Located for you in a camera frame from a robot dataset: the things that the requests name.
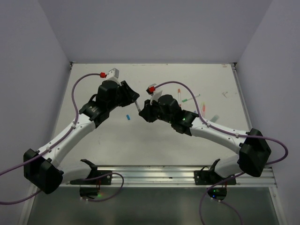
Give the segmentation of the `green highlighter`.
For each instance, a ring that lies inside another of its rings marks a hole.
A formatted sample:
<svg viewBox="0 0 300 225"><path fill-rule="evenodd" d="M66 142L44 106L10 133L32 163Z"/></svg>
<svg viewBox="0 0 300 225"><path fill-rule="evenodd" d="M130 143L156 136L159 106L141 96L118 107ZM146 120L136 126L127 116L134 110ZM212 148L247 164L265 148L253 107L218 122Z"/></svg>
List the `green highlighter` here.
<svg viewBox="0 0 300 225"><path fill-rule="evenodd" d="M210 121L215 123L218 121L218 119L219 119L219 115L216 114L210 119Z"/></svg>

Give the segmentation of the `aluminium front rail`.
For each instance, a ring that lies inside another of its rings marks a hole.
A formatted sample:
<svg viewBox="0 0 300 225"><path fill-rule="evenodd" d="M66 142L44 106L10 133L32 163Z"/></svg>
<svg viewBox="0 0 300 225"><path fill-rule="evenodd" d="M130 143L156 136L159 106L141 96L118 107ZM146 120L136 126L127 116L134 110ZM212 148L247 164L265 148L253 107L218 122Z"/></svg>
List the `aluminium front rail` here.
<svg viewBox="0 0 300 225"><path fill-rule="evenodd" d="M125 187L210 187L211 182L203 181L200 172L208 169L197 166L89 166L83 162L62 168L63 185L90 185L82 179L103 174L108 185L116 187L124 181Z"/></svg>

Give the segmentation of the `orange capped white pen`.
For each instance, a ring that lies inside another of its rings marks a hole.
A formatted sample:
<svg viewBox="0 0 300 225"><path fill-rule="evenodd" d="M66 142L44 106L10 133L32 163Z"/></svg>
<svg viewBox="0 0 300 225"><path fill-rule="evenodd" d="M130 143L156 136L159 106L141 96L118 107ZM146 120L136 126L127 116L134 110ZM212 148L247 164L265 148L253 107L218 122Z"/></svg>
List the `orange capped white pen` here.
<svg viewBox="0 0 300 225"><path fill-rule="evenodd" d="M181 100L181 90L180 89L178 89L178 102L179 102L179 106L181 107L182 100Z"/></svg>

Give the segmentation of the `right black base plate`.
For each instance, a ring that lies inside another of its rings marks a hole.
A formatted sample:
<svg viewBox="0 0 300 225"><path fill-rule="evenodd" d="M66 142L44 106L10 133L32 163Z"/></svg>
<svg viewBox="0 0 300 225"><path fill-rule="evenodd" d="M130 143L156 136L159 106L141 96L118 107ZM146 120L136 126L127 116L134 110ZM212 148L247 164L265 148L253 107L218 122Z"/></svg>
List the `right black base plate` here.
<svg viewBox="0 0 300 225"><path fill-rule="evenodd" d="M194 180L196 185L214 185L217 182L225 180L215 172L215 166L220 161L217 159L212 166L209 168L207 166L203 167L201 170L194 171ZM236 179L229 180L222 183L222 187L213 187L208 191L208 195L215 200L224 200L227 196L227 185L236 185Z"/></svg>

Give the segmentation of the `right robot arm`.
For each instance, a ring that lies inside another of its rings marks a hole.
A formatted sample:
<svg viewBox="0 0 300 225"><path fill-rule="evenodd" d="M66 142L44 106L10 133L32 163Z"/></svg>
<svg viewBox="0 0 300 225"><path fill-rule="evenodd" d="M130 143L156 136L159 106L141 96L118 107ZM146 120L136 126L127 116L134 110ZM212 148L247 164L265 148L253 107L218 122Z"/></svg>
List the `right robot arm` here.
<svg viewBox="0 0 300 225"><path fill-rule="evenodd" d="M236 131L201 120L197 113L183 110L172 95L145 100L139 116L149 123L156 120L167 122L180 134L204 138L232 150L233 156L215 160L209 170L200 174L207 182L219 184L237 173L260 177L271 154L259 130Z"/></svg>

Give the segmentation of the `grey capped white pen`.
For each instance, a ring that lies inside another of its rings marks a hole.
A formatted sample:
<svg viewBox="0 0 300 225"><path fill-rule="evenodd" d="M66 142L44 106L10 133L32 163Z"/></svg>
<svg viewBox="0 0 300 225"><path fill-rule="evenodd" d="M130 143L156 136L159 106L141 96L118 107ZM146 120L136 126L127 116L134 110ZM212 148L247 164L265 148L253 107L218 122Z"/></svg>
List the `grey capped white pen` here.
<svg viewBox="0 0 300 225"><path fill-rule="evenodd" d="M141 112L140 106L139 106L139 104L138 104L138 102L137 102L137 101L135 101L135 106L136 106L136 108L137 108L138 112Z"/></svg>

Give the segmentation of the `pink capped pen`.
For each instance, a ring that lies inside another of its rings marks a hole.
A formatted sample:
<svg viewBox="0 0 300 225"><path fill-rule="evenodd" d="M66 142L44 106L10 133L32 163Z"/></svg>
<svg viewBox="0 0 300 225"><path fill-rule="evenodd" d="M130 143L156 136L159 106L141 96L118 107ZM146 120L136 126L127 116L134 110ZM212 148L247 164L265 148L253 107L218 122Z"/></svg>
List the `pink capped pen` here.
<svg viewBox="0 0 300 225"><path fill-rule="evenodd" d="M206 111L206 106L205 106L205 108L203 110L201 110L203 117L205 116L205 111Z"/></svg>

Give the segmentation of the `green capped white pen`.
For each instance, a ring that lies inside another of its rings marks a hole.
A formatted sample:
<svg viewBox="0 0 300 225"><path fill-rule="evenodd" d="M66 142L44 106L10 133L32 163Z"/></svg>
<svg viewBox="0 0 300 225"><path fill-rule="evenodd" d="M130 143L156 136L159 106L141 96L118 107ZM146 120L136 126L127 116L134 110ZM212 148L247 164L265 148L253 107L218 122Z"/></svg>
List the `green capped white pen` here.
<svg viewBox="0 0 300 225"><path fill-rule="evenodd" d="M194 98L193 97L190 97L190 98L186 98L186 99L183 99L181 102L184 103L184 102L187 102L187 101L190 101L190 100L193 100Z"/></svg>

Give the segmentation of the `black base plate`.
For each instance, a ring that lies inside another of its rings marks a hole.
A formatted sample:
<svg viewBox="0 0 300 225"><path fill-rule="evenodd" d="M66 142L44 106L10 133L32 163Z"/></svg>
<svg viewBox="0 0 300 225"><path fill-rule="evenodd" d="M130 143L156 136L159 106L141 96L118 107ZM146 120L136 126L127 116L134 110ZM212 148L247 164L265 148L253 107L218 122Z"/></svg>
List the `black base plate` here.
<svg viewBox="0 0 300 225"><path fill-rule="evenodd" d="M225 180L215 172L215 166L220 161L217 159L212 166L209 168L207 166L203 167L201 170L194 171L194 180L196 185L214 185L217 182ZM213 187L208 191L208 195L215 200L224 200L227 196L227 185L236 185L236 179L229 180L222 183L222 187Z"/></svg>
<svg viewBox="0 0 300 225"><path fill-rule="evenodd" d="M111 185L112 171L111 170L98 170L98 167L86 159L81 159L89 166L91 171L86 178L76 179L70 181L71 185L92 185L95 187L81 187L79 189L80 197L86 197L88 199L95 199L100 194L101 185Z"/></svg>

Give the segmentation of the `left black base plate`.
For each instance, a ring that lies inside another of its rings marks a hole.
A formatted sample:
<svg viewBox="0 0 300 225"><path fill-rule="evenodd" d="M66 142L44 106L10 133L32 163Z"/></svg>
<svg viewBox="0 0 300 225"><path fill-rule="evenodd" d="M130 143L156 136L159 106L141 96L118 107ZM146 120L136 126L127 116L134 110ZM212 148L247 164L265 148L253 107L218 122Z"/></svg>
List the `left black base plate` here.
<svg viewBox="0 0 300 225"><path fill-rule="evenodd" d="M98 170L98 167L86 159L81 159L89 166L91 171L86 178L76 179L70 181L71 185L92 185L95 187L81 187L79 189L80 197L86 197L88 199L95 199L100 194L101 185L111 185L112 171L111 170Z"/></svg>

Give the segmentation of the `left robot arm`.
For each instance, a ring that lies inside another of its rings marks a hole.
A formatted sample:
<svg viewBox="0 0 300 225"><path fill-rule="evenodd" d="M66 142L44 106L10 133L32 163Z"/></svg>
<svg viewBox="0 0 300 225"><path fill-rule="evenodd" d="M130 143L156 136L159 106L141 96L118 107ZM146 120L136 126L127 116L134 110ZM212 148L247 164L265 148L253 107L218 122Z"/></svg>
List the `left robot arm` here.
<svg viewBox="0 0 300 225"><path fill-rule="evenodd" d="M64 157L89 133L98 128L117 107L134 103L139 94L126 81L103 81L98 91L77 111L74 120L48 144L23 155L24 177L45 194L56 190L63 181L59 165Z"/></svg>

